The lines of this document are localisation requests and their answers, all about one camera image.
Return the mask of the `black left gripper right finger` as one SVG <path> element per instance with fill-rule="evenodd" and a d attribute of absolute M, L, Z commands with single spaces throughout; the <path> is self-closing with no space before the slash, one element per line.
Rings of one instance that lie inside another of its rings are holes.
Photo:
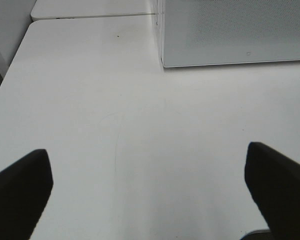
<path fill-rule="evenodd" d="M 274 239 L 300 240 L 300 164 L 250 142 L 244 180 Z"/>

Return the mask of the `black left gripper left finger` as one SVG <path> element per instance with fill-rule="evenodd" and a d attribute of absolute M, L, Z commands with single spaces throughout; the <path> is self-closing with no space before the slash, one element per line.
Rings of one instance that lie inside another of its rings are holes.
<path fill-rule="evenodd" d="M 0 240 L 28 240 L 53 188 L 48 153 L 36 149 L 0 172 Z"/>

